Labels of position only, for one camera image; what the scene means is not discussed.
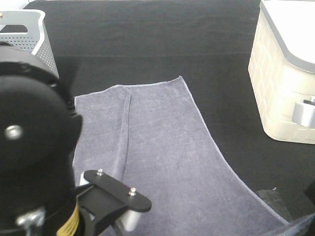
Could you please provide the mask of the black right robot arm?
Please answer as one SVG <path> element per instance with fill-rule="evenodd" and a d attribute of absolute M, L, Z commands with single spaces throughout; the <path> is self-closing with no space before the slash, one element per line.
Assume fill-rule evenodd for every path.
<path fill-rule="evenodd" d="M 315 180 L 307 187 L 305 195 L 315 205 Z"/>

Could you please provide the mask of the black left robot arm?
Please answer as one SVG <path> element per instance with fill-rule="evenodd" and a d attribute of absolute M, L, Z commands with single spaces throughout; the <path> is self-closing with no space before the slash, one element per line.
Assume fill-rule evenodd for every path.
<path fill-rule="evenodd" d="M 38 57 L 0 44 L 0 233 L 55 236 L 77 214 L 72 159 L 82 117 Z"/>

